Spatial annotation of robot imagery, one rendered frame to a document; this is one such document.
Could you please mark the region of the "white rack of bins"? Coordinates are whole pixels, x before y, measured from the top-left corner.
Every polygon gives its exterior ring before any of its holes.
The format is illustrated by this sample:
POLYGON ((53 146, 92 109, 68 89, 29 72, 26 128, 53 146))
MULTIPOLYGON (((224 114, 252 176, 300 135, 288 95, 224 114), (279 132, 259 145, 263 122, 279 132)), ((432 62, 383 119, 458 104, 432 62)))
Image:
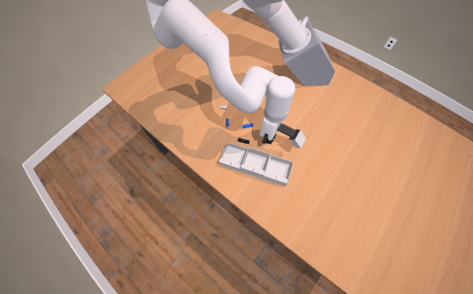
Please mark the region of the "white rack of bins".
POLYGON ((250 147, 247 149, 227 142, 219 164, 286 187, 293 162, 257 149, 250 147))

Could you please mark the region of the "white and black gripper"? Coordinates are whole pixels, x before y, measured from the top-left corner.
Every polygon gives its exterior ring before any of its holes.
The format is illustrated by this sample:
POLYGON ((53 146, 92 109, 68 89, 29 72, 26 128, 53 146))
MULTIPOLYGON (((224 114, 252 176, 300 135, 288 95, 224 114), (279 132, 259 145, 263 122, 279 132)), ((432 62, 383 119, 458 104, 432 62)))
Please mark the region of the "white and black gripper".
POLYGON ((262 141, 263 144, 272 144, 272 140, 275 138, 277 129, 281 123, 282 122, 271 122, 264 117, 260 130, 260 136, 263 137, 265 135, 262 141))

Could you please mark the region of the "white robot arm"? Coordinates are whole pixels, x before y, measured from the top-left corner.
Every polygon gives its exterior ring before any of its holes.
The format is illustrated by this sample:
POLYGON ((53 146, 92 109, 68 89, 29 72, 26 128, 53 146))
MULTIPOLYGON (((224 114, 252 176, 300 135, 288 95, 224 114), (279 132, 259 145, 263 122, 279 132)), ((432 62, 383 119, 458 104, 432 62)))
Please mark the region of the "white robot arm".
MULTIPOLYGON (((284 0, 243 0, 270 27, 286 54, 306 47, 311 33, 308 17, 297 20, 284 0), (272 4, 271 4, 272 3, 272 4)), ((266 95, 265 117, 281 123, 288 116, 295 93, 294 82, 259 66, 245 73, 240 85, 230 68, 229 39, 189 0, 145 0, 149 20, 160 44, 176 49, 184 43, 206 64, 218 92, 244 113, 256 112, 266 95)), ((280 124, 277 131, 289 136, 295 148, 306 140, 300 129, 280 124)))

